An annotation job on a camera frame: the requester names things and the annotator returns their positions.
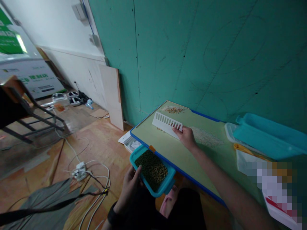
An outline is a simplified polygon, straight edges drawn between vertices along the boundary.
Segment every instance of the gray cloth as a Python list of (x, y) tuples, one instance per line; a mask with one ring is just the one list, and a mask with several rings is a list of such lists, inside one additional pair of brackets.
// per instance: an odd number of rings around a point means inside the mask
[[(71, 179), (67, 179), (47, 188), (42, 188), (33, 192), (20, 209), (47, 208), (62, 201), (77, 197), (79, 195), (79, 189), (69, 193), (70, 182)], [(86, 192), (95, 192), (96, 190), (97, 189), (95, 187), (91, 186)], [(72, 202), (71, 204), (57, 211), (34, 214), (6, 225), (4, 230), (63, 229), (65, 222), (74, 207), (75, 202)]]

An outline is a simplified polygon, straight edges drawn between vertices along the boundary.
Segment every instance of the white wall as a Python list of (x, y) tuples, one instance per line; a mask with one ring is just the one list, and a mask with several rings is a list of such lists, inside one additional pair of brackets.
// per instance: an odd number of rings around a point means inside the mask
[(91, 97), (103, 109), (107, 109), (105, 90), (99, 68), (99, 65), (106, 65), (103, 57), (48, 47), (42, 48), (71, 86), (77, 89), (74, 83), (76, 81), (82, 92)]
[[(102, 47), (90, 42), (88, 21), (77, 20), (72, 5), (79, 0), (0, 0), (17, 19), (32, 42), (45, 51), (60, 72), (77, 89), (107, 109), (99, 65), (106, 65)], [(89, 18), (98, 35), (93, 17)]]
[(77, 20), (72, 5), (79, 0), (3, 0), (37, 46), (103, 55), (89, 41), (88, 22)]

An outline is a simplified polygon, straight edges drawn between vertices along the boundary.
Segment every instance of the seeds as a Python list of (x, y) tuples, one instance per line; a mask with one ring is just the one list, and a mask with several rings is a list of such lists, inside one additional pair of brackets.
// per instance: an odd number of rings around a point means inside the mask
[(181, 113), (184, 110), (185, 109), (181, 107), (168, 106), (168, 105), (162, 108), (162, 111), (166, 111), (169, 113), (175, 113), (175, 114)]
[(157, 191), (167, 175), (167, 168), (162, 161), (153, 152), (147, 150), (136, 159), (135, 164), (137, 167), (142, 165), (143, 176), (153, 191)]
[(203, 129), (190, 127), (193, 130), (193, 134), (197, 143), (213, 148), (218, 145), (223, 145), (224, 142), (214, 136), (213, 134), (206, 132)]

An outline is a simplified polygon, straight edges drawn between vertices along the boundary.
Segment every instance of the banner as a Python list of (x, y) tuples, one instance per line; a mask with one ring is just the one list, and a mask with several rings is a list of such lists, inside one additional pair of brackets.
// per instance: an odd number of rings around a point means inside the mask
[(0, 82), (16, 75), (36, 99), (65, 88), (44, 60), (24, 60), (0, 65)]
[(0, 53), (4, 54), (23, 54), (16, 34), (9, 30), (7, 25), (11, 21), (0, 8)]

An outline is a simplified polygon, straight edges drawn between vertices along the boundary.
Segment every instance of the teal plastic container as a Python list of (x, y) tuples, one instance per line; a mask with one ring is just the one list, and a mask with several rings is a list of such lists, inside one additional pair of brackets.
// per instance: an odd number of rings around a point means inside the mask
[(307, 154), (307, 135), (252, 113), (238, 116), (233, 136), (268, 157), (281, 160)]
[[(148, 150), (148, 148), (141, 145), (130, 155), (130, 162), (135, 168), (135, 170), (137, 169), (137, 166), (135, 164), (136, 159), (138, 159), (146, 150)], [(152, 190), (152, 188), (150, 187), (150, 185), (144, 178), (143, 174), (141, 173), (141, 179), (153, 197), (160, 197), (163, 193), (168, 194), (175, 183), (174, 175), (176, 173), (176, 170), (172, 166), (170, 166), (168, 163), (166, 163), (164, 160), (162, 159), (160, 160), (162, 161), (164, 166), (167, 168), (167, 175), (162, 181), (157, 191), (154, 192)]]

